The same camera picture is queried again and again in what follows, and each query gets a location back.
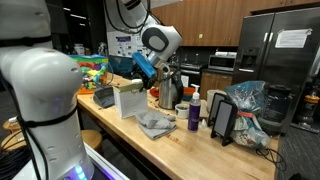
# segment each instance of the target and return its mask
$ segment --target dish towel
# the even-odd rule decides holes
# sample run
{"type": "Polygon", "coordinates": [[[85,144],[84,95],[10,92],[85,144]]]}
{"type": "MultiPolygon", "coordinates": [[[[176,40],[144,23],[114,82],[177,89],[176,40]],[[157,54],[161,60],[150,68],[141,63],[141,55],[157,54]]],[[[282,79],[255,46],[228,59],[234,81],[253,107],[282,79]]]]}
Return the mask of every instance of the dish towel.
{"type": "Polygon", "coordinates": [[[135,117],[140,129],[152,140],[177,129],[177,126],[171,122],[175,120],[175,116],[165,115],[159,111],[149,110],[136,114],[135,117]]]}

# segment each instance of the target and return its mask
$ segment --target cardboard box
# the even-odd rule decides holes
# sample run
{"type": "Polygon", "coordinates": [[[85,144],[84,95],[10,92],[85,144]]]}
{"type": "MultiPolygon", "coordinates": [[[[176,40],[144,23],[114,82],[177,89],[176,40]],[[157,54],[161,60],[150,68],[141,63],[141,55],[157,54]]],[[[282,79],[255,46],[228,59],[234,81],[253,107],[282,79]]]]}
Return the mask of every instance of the cardboard box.
{"type": "Polygon", "coordinates": [[[147,91],[141,90],[142,81],[113,86],[114,103],[121,118],[127,118],[148,110],[147,91]]]}

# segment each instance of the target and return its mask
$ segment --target kettle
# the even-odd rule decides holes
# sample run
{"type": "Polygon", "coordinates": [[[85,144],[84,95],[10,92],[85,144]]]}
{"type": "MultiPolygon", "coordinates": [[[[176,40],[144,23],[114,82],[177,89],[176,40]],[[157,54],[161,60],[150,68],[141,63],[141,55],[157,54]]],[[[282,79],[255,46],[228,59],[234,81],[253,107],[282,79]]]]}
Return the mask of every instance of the kettle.
{"type": "Polygon", "coordinates": [[[181,77],[177,73],[162,72],[159,84],[159,106],[163,109],[174,109],[183,96],[181,77]]]}

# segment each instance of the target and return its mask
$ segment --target plastic bag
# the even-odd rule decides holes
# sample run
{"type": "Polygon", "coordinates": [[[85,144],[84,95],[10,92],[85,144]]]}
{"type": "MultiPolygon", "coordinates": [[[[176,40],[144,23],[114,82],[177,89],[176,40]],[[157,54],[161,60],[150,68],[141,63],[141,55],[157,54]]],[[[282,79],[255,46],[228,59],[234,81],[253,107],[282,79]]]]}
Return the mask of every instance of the plastic bag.
{"type": "Polygon", "coordinates": [[[259,149],[267,147],[270,142],[255,116],[264,104],[264,85],[264,81],[247,81],[226,88],[228,96],[239,111],[253,113],[252,117],[240,115],[236,119],[231,137],[239,145],[259,149]]]}
{"type": "Polygon", "coordinates": [[[69,57],[78,63],[83,75],[78,94],[92,94],[96,89],[95,84],[108,84],[107,72],[111,66],[107,57],[100,55],[69,55],[69,57]]]}

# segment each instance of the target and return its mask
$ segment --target stainless steel refrigerator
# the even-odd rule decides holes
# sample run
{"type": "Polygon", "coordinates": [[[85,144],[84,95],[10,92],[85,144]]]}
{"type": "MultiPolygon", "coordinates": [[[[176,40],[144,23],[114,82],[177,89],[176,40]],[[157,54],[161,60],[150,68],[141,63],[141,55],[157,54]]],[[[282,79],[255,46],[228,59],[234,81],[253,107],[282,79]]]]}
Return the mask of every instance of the stainless steel refrigerator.
{"type": "Polygon", "coordinates": [[[320,8],[243,19],[232,84],[263,80],[291,88],[282,134],[294,118],[306,81],[317,71],[319,43],[320,8]]]}

